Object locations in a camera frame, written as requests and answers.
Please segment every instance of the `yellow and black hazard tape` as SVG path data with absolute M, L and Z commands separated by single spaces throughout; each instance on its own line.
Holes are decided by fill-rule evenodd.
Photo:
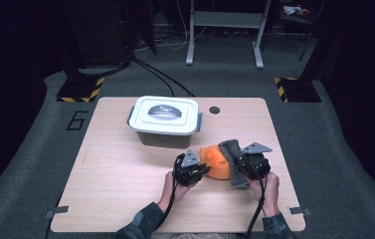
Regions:
M 275 84 L 277 84 L 278 93 L 280 94 L 281 100 L 283 102 L 288 102 L 288 98 L 286 97 L 285 90 L 283 89 L 281 80 L 296 81 L 296 78 L 275 78 Z
M 97 80 L 96 85 L 94 86 L 94 90 L 92 91 L 91 95 L 86 98 L 65 98 L 65 97 L 57 97 L 57 102 L 67 102 L 67 103 L 78 103 L 78 102 L 93 102 L 96 99 L 97 94 L 99 94 L 100 87 L 102 86 L 104 78 L 100 78 Z

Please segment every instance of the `container handle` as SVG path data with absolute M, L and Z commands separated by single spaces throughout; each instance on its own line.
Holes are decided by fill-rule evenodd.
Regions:
M 197 127 L 196 127 L 196 132 L 200 132 L 200 129 L 202 129 L 203 125 L 203 113 L 199 113 L 197 115 Z
M 134 107 L 131 108 L 130 113 L 128 114 L 127 120 L 125 121 L 128 125 L 130 125 L 130 118 L 131 115 L 133 114 Z

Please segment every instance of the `hand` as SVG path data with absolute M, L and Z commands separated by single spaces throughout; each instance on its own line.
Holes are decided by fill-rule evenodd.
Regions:
M 253 195 L 256 200 L 260 200 L 262 197 L 261 184 L 257 180 L 251 180 L 247 178 L 250 184 L 250 188 L 253 191 Z M 280 178 L 273 172 L 269 172 L 268 175 L 263 179 L 263 184 L 266 185 L 265 190 L 265 202 L 262 210 L 266 217 L 272 217 L 280 213 L 278 208 L 278 197 L 280 191 Z
M 169 171 L 165 175 L 165 183 L 162 189 L 162 196 L 157 203 L 163 212 L 166 211 L 166 208 L 168 207 L 169 201 L 171 199 L 172 181 L 173 181 L 172 171 Z M 183 186 L 183 185 L 178 184 L 175 190 L 174 203 L 180 201 L 181 198 L 183 198 L 184 195 L 188 192 L 188 190 L 190 190 L 190 188 L 194 187 L 196 184 L 197 182 L 189 186 Z

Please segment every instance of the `table top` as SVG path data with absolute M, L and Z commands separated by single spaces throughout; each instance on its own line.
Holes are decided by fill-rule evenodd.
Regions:
M 115 232 L 161 196 L 165 174 L 186 149 L 143 145 L 127 117 L 137 98 L 101 98 L 76 158 L 59 206 L 66 213 L 54 216 L 54 232 Z M 302 214 L 290 214 L 298 200 L 265 100 L 258 98 L 193 98 L 203 113 L 200 132 L 189 148 L 237 139 L 240 147 L 258 142 L 272 171 L 280 178 L 279 207 L 292 231 L 305 227 Z M 218 107 L 217 115 L 210 107 Z M 230 180 L 205 175 L 177 204 L 157 233 L 246 232 L 258 202 L 248 188 L 233 188 Z M 263 231 L 258 219 L 254 231 Z

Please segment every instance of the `black cable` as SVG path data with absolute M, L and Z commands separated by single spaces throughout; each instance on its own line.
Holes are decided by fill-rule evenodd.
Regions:
M 191 93 L 186 87 L 184 87 L 181 83 L 177 82 L 176 80 L 172 79 L 171 77 L 169 77 L 168 75 L 164 74 L 163 72 L 159 71 L 158 69 L 154 68 L 153 66 L 143 62 L 142 60 L 138 59 L 138 58 L 135 58 L 134 56 L 132 57 L 133 61 L 137 64 L 142 64 L 143 66 L 155 71 L 156 73 L 159 73 L 161 74 L 162 76 L 166 77 L 168 80 L 170 80 L 171 82 L 173 82 L 174 84 L 176 84 L 177 86 L 179 86 L 181 89 L 183 89 L 187 95 L 190 97 L 196 97 L 194 96 L 193 93 Z
M 175 199 L 175 190 L 177 189 L 178 182 L 175 180 L 175 164 L 176 161 L 174 162 L 174 166 L 172 167 L 172 192 L 171 192 L 171 198 L 168 203 L 168 207 L 165 210 L 165 213 L 163 214 L 161 220 L 159 221 L 158 225 L 156 226 L 155 230 L 157 230 L 162 223 L 165 221 L 165 219 L 168 217 L 169 212 L 171 211 L 172 204 L 174 203 Z
M 157 75 L 156 73 L 154 73 L 152 70 L 148 69 L 146 66 L 144 66 L 143 63 L 137 61 L 137 59 L 133 59 L 133 62 L 136 63 L 137 65 L 139 65 L 140 67 L 144 68 L 145 70 L 149 71 L 151 74 L 155 75 L 159 80 L 161 80 L 166 86 L 168 86 L 169 90 L 171 91 L 171 95 L 172 97 L 175 97 L 174 95 L 174 91 L 172 90 L 171 86 L 165 81 L 163 80 L 161 77 L 159 77 L 159 75 Z
M 264 186 L 263 180 L 262 180 L 261 175 L 259 174 L 258 170 L 252 165 L 251 162 L 247 161 L 247 163 L 255 170 L 255 173 L 259 178 L 259 183 L 261 184 L 261 189 L 262 189 L 262 196 L 261 196 L 261 199 L 259 200 L 258 208 L 256 208 L 255 214 L 253 215 L 252 220 L 250 221 L 250 224 L 249 224 L 249 228 L 247 229 L 246 238 L 249 239 L 250 236 L 252 235 L 253 226 L 255 225 L 256 220 L 258 219 L 259 214 L 261 213 L 261 210 L 264 206 L 265 190 L 266 190 L 266 186 L 267 186 L 267 183 L 268 183 L 268 179 L 266 180 L 265 186 Z

